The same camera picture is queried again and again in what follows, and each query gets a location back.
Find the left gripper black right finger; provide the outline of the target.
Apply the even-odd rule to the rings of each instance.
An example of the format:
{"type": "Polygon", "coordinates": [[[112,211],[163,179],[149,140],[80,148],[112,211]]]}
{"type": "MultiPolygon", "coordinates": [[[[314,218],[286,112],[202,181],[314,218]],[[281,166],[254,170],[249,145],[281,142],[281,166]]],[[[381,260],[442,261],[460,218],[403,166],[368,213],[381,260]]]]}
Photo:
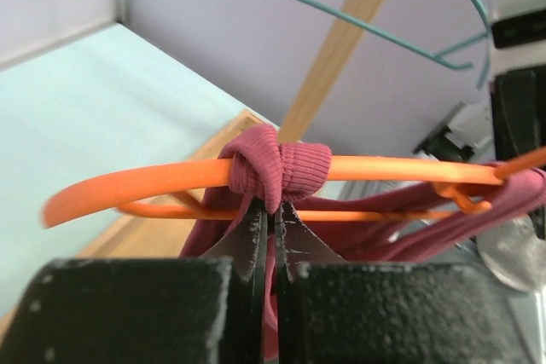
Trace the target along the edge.
{"type": "Polygon", "coordinates": [[[542,363],[537,296],[478,262],[351,263],[275,214],[282,363],[542,363]]]}

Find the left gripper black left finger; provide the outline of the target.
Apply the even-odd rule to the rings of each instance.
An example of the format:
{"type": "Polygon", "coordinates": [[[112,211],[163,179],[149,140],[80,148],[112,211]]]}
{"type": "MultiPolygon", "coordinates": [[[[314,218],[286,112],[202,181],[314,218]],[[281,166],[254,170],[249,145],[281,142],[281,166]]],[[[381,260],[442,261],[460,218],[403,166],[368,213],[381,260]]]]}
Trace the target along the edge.
{"type": "Polygon", "coordinates": [[[267,222],[254,200],[200,257],[45,264],[4,335],[2,362],[262,362],[267,222]]]}

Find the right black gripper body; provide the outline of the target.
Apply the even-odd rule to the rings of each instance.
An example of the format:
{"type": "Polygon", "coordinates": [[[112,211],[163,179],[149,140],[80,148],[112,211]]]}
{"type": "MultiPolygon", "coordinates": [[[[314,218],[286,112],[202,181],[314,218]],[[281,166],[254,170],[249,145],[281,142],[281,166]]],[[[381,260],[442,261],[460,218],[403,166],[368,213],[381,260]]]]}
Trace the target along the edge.
{"type": "Polygon", "coordinates": [[[443,161],[508,160],[545,145],[545,70],[505,72],[476,105],[457,105],[413,149],[443,161]]]}

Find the orange plastic hanger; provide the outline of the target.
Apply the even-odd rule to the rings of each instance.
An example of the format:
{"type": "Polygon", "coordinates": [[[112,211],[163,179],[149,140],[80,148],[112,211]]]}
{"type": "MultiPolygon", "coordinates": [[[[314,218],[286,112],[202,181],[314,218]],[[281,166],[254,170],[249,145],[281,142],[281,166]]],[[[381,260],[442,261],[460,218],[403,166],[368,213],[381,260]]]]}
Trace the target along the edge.
{"type": "MultiPolygon", "coordinates": [[[[467,214],[487,211],[488,201],[473,202],[468,184],[496,186],[509,176],[544,165],[545,150],[509,160],[498,167],[422,159],[335,156],[329,181],[410,180],[431,182],[436,193],[452,200],[467,214]]],[[[99,211],[117,208],[124,213],[152,218],[228,220],[234,211],[208,209],[190,195],[197,188],[223,187],[229,182],[228,159],[204,159],[122,170],[63,189],[50,198],[43,210],[48,228],[99,211]]]]}

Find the maroon tank top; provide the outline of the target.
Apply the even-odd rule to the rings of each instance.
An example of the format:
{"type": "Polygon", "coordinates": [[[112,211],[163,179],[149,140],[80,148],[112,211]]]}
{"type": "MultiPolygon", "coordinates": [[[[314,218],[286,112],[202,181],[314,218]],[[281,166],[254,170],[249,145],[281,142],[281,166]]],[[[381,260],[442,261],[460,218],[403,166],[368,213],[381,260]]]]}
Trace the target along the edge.
{"type": "MultiPolygon", "coordinates": [[[[319,199],[317,190],[325,183],[331,163],[328,147],[307,143],[276,143],[269,125],[246,130],[221,152],[231,160],[229,182],[224,188],[205,192],[207,207],[245,211],[254,197],[264,201],[267,211],[292,202],[315,211],[379,211],[405,214],[425,211],[450,199],[439,196],[431,182],[379,194],[367,199],[336,201],[319,199]]],[[[473,202],[488,201],[491,208],[467,214],[459,208],[429,228],[400,240],[391,240],[404,222],[312,222],[311,231],[327,246],[351,263],[421,263],[457,241],[465,240],[541,205],[545,201],[545,174],[538,168],[517,172],[496,186],[467,185],[473,202]]]]}

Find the teal plastic hanger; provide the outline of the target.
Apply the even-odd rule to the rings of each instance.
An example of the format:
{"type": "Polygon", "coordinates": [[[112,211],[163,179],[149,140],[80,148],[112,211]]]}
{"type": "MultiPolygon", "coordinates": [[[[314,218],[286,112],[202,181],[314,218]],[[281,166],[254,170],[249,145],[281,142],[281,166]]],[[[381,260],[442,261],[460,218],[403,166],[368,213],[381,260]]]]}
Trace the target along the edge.
{"type": "MultiPolygon", "coordinates": [[[[293,79],[304,76],[329,27],[354,27],[357,13],[344,0],[215,0],[219,37],[243,57],[274,61],[293,79]]],[[[476,88],[487,75],[481,47],[485,9],[480,0],[386,0],[366,34],[376,65],[389,55],[421,63],[476,88]]]]}

